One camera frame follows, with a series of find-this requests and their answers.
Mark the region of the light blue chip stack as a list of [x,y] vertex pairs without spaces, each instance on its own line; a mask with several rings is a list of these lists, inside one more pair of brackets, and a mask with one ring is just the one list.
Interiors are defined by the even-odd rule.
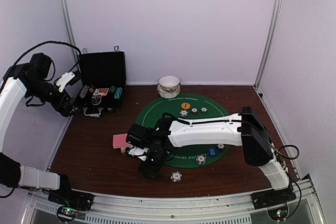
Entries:
[[181,181],[181,179],[182,179],[182,174],[180,173],[180,172],[173,172],[172,174],[171,174],[171,180],[173,181],[173,182],[180,182]]

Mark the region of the pink playing card deck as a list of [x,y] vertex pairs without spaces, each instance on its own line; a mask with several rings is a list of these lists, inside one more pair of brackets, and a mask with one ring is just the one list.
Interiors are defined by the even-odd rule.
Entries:
[[128,147],[129,144],[126,142],[126,139],[127,139],[127,133],[114,135],[112,139],[113,148],[116,149],[116,148]]

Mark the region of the blue round dealer button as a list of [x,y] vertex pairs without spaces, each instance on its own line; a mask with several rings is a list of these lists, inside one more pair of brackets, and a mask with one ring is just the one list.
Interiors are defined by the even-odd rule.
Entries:
[[218,155],[218,150],[216,148],[208,148],[206,152],[209,157],[215,157]]

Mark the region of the dark chips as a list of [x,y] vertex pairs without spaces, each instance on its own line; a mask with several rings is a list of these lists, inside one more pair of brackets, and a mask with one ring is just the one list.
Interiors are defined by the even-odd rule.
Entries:
[[207,113],[208,112],[208,108],[207,107],[201,107],[201,112],[202,113]]

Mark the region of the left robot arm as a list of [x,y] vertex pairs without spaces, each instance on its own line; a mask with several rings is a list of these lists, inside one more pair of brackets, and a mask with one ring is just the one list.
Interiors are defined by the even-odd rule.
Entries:
[[[68,42],[48,40],[29,48],[8,68],[1,83],[1,147],[4,147],[9,123],[22,98],[27,98],[28,101],[38,98],[41,101],[40,106],[50,103],[55,111],[64,117],[80,111],[76,99],[65,89],[80,79],[79,71],[69,70],[58,78],[56,83],[51,84],[47,76],[54,62],[48,56],[37,54],[29,63],[20,63],[28,53],[46,44],[60,44],[80,51],[78,47]],[[64,205],[71,205],[76,197],[66,178],[65,175],[24,166],[1,152],[1,185],[11,189],[3,198],[8,198],[20,187],[32,190],[45,189],[54,191],[56,198]]]

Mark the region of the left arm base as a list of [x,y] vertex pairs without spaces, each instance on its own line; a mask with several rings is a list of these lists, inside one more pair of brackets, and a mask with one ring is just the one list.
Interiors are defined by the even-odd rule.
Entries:
[[74,221],[81,211],[90,211],[94,200],[93,194],[80,191],[71,191],[68,196],[52,190],[44,190],[44,193],[49,201],[59,204],[56,217],[62,223]]

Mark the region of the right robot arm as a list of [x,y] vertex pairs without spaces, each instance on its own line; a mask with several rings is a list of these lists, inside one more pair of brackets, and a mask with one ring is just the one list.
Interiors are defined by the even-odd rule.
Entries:
[[140,128],[140,143],[147,148],[139,172],[147,179],[156,179],[168,153],[174,149],[207,144],[241,146],[244,160],[258,167],[269,180],[269,199],[279,204],[289,196],[290,175],[285,160],[276,149],[269,130],[251,107],[240,113],[210,119],[179,119],[164,113],[153,128]]

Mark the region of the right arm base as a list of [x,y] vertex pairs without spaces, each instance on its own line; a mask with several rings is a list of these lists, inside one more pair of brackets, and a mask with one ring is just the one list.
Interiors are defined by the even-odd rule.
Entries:
[[289,217],[290,201],[296,200],[296,194],[289,188],[283,190],[265,190],[251,194],[254,209],[266,209],[272,221],[285,221]]

